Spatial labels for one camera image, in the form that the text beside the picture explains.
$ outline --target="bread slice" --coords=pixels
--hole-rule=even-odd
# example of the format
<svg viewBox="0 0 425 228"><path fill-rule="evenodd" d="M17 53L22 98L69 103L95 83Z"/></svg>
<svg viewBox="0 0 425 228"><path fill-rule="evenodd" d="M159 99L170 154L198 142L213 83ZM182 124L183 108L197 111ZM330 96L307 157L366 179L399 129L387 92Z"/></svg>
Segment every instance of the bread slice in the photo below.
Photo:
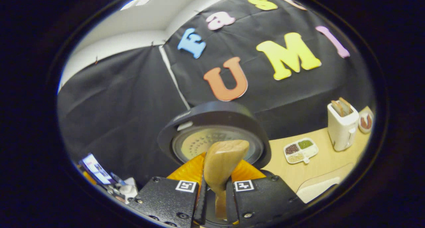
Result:
<svg viewBox="0 0 425 228"><path fill-rule="evenodd" d="M339 116L343 117L344 116L344 109L341 106L341 104L339 104L337 101L334 101L334 100L332 100L331 103L332 103L332 107L339 114Z"/></svg>
<svg viewBox="0 0 425 228"><path fill-rule="evenodd" d="M340 97L339 102L340 102L341 106L343 107L344 116L349 115L353 112L353 110L351 109L351 104L349 102L347 102L345 99Z"/></svg>

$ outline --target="blue letter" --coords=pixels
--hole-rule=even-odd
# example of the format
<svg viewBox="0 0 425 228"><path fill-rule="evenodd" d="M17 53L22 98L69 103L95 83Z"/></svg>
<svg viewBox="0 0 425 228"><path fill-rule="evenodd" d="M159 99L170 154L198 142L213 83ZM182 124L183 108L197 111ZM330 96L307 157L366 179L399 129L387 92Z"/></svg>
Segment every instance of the blue letter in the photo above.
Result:
<svg viewBox="0 0 425 228"><path fill-rule="evenodd" d="M200 41L202 38L197 34L192 34L194 31L194 28L188 28L185 31L185 34L183 34L177 49L183 48L192 53L193 57L197 59L204 51L204 48L207 44L205 42L197 43L197 41Z"/></svg>

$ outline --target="yellow letter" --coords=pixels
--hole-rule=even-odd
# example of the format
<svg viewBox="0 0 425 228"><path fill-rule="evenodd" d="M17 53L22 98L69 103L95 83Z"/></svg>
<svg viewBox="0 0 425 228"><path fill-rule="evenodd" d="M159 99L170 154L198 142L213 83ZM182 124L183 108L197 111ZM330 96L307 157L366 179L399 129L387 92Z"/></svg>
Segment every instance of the yellow letter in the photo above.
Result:
<svg viewBox="0 0 425 228"><path fill-rule="evenodd" d="M285 43L287 47L284 48L270 40L257 45L257 50L264 52L270 63L275 69L273 77L275 80L282 80L290 77L292 72L286 69L284 64L287 64L293 71L299 72L299 59L301 59L301 67L309 70L322 65L310 49L305 45L298 33L288 33L285 35Z"/></svg>
<svg viewBox="0 0 425 228"><path fill-rule="evenodd" d="M261 10L269 11L273 9L277 9L278 6L268 0L248 0L249 3L254 4L256 7Z"/></svg>

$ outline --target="letter m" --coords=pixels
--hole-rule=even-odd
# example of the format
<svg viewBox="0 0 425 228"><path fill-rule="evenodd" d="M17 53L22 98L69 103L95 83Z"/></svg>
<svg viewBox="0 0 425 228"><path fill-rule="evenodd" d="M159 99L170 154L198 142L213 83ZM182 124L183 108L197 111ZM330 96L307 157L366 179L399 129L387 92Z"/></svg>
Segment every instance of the letter m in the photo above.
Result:
<svg viewBox="0 0 425 228"><path fill-rule="evenodd" d="M291 70L286 69L284 63L297 73L299 73L299 60L301 60L301 67L306 70L322 65L320 60L313 55L303 42L300 34L288 33L284 38L286 48L270 40L257 45L257 50L266 54L273 69L275 69L275 74L273 75L275 80L282 80L291 76Z"/></svg>

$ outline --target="green seeds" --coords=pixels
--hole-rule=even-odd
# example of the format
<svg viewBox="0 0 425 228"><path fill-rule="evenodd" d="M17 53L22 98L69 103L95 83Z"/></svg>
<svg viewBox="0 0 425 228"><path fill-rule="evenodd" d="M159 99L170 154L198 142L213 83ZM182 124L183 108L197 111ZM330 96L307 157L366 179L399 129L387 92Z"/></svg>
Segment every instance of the green seeds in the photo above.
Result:
<svg viewBox="0 0 425 228"><path fill-rule="evenodd" d="M298 145L301 149L304 149L304 148L308 148L309 146L313 145L313 143L310 140L304 140L304 141L299 142Z"/></svg>

